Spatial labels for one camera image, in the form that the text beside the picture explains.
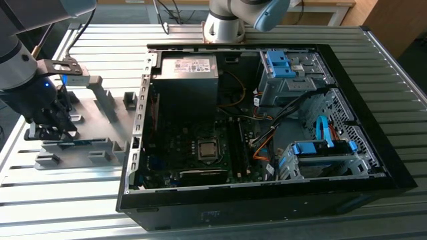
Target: screw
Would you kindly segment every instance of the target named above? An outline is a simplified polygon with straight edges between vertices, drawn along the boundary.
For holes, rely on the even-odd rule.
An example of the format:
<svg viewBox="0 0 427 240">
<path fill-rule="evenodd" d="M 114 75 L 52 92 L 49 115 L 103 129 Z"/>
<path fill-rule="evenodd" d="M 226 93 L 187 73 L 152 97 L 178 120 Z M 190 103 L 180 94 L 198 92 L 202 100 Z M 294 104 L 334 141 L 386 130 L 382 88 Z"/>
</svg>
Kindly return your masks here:
<svg viewBox="0 0 427 240">
<path fill-rule="evenodd" d="M 24 62 L 28 62 L 28 61 L 29 61 L 28 55 L 23 54 L 20 57 L 21 57 L 21 60 L 23 60 Z"/>
</svg>

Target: circuit board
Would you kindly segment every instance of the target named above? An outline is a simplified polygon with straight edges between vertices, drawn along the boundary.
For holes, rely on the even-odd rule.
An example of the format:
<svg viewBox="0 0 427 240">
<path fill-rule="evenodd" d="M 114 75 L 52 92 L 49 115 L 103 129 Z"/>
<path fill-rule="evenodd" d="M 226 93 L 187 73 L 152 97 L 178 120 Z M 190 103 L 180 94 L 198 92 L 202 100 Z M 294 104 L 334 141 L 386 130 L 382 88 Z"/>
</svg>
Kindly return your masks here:
<svg viewBox="0 0 427 240">
<path fill-rule="evenodd" d="M 179 187 L 179 172 L 191 170 L 226 170 L 224 183 L 263 180 L 263 166 L 254 164 L 248 152 L 242 153 L 240 165 L 236 165 L 238 160 L 232 157 L 231 142 L 238 140 L 232 140 L 230 136 L 231 124 L 239 126 L 239 140 L 248 146 L 255 134 L 256 123 L 252 120 L 222 117 L 210 122 L 163 124 L 163 131 L 155 133 L 156 144 L 151 144 L 156 150 L 151 151 L 147 159 L 151 170 L 150 188 Z"/>
</svg>

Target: floor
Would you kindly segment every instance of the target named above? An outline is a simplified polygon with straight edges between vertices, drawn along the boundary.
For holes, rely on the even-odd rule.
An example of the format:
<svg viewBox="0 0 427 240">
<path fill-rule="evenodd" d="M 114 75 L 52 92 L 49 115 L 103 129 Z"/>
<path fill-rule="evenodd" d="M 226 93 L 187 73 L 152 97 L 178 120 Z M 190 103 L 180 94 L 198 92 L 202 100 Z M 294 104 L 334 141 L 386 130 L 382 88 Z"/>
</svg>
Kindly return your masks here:
<svg viewBox="0 0 427 240">
<path fill-rule="evenodd" d="M 174 24 L 175 20 L 170 18 L 166 11 L 160 12 L 163 21 L 168 24 Z M 59 22 L 55 25 L 53 31 L 44 45 L 43 51 L 47 56 L 53 56 L 67 28 L 71 23 L 84 23 L 89 14 L 84 14 L 76 19 L 68 19 Z M 182 19 L 186 24 L 199 24 L 207 19 L 207 11 L 182 11 Z M 102 7 L 96 10 L 92 24 L 148 24 L 148 15 L 146 10 L 142 9 L 127 9 L 127 10 L 112 10 L 103 9 Z M 415 41 L 408 47 L 400 58 L 398 59 L 402 67 L 419 84 L 420 88 L 427 92 L 427 81 L 426 72 L 423 69 L 427 68 L 427 46 L 422 46 L 420 41 Z M 9 107 L 5 107 L 0 103 L 0 149 L 3 149 L 7 142 L 7 138 L 15 127 L 15 123 L 20 115 L 12 111 Z"/>
</svg>

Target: aluminum workbench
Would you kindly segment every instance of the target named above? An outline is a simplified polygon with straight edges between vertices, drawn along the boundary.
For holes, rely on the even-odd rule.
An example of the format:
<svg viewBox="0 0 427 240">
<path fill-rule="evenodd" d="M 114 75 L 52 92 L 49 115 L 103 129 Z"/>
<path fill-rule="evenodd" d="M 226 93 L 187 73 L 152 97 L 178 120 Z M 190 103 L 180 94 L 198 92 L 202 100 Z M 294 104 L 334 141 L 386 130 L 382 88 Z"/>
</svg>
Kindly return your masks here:
<svg viewBox="0 0 427 240">
<path fill-rule="evenodd" d="M 203 42 L 199 25 L 171 25 L 170 31 L 166 35 L 159 25 L 91 25 L 71 55 L 103 76 L 112 95 L 123 96 L 142 82 L 146 44 Z M 419 187 L 335 217 L 147 232 L 116 212 L 122 167 L 35 170 L 40 142 L 24 141 L 28 126 L 20 118 L 0 154 L 0 239 L 427 238 L 427 98 L 374 35 L 358 27 L 327 26 L 246 31 L 250 43 L 331 45 Z M 67 31 L 55 58 L 76 33 Z"/>
</svg>

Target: gray robot arm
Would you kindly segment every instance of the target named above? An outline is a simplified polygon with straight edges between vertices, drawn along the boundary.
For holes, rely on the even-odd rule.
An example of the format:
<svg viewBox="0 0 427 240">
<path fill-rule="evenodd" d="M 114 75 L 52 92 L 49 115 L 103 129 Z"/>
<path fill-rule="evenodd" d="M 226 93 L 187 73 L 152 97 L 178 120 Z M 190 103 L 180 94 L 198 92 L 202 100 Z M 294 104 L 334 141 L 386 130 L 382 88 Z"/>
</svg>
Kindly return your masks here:
<svg viewBox="0 0 427 240">
<path fill-rule="evenodd" d="M 290 0 L 211 0 L 203 35 L 212 43 L 238 43 L 244 39 L 244 23 L 267 32 L 280 23 Z"/>
<path fill-rule="evenodd" d="M 31 140 L 69 137 L 76 126 L 64 102 L 65 86 L 57 88 L 48 78 L 56 72 L 52 61 L 36 61 L 16 34 L 75 18 L 95 7 L 96 0 L 0 0 L 0 99 L 39 126 Z"/>
</svg>

